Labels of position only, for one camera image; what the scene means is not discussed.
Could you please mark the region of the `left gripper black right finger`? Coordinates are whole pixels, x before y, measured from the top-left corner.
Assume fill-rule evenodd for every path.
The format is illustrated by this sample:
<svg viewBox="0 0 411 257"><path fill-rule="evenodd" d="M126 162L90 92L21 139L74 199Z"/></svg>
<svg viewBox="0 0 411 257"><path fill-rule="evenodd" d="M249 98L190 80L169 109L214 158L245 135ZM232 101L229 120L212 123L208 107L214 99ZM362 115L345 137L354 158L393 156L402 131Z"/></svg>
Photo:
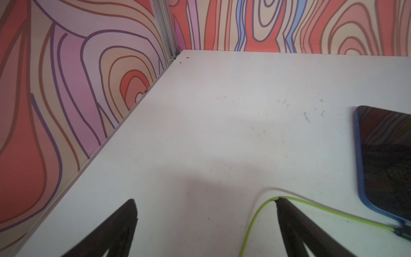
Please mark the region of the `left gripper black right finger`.
<svg viewBox="0 0 411 257"><path fill-rule="evenodd" d="M306 247L316 257L354 256L290 201L280 198L275 203L281 235L289 257L307 257Z"/></svg>

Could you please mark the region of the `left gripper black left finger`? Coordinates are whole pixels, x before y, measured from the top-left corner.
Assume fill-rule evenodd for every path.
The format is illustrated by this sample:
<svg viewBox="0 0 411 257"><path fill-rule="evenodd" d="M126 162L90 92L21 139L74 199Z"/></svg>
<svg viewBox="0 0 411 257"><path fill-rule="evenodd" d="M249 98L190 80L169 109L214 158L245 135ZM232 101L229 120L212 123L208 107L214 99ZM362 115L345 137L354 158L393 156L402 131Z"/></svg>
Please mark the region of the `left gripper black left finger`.
<svg viewBox="0 0 411 257"><path fill-rule="evenodd" d="M65 257L127 257L138 222L138 210L133 199L127 200Z"/></svg>

